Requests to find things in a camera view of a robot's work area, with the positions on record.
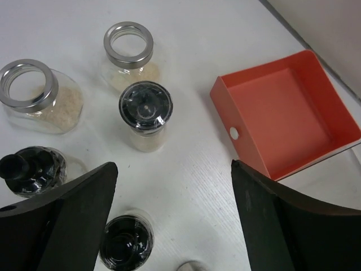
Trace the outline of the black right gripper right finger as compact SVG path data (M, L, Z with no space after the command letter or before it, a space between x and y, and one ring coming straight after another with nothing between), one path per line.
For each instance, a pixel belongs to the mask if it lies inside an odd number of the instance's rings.
M360 211L314 199L240 160L232 185L251 270L360 270Z

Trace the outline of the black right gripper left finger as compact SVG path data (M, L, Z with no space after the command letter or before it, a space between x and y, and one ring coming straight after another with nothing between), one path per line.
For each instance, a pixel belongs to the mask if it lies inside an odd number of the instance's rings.
M117 176L107 162L1 208L1 270L93 270Z

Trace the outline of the black pump-top bottle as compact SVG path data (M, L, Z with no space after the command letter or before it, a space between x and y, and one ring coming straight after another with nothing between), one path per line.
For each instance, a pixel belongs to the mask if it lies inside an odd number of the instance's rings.
M30 146L1 158L1 178L23 198L44 194L87 172L80 159L51 147Z

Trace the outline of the black-cap glass bottle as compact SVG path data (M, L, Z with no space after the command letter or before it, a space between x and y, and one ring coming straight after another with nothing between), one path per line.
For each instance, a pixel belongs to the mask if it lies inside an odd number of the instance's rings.
M154 242L149 214L131 209L106 224L99 257L109 270L137 270L148 260Z

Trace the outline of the white-lid spice jar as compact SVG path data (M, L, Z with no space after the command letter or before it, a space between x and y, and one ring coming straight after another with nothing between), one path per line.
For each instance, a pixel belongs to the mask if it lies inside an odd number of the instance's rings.
M177 271L208 271L208 268L203 263L192 260L179 266Z

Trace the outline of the black-lid glass grinder jar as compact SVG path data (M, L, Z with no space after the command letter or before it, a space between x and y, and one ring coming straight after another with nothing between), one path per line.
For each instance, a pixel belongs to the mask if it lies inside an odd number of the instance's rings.
M130 128L131 142L142 152L153 152L163 146L173 108L170 93L153 81L129 85L118 102L120 116Z

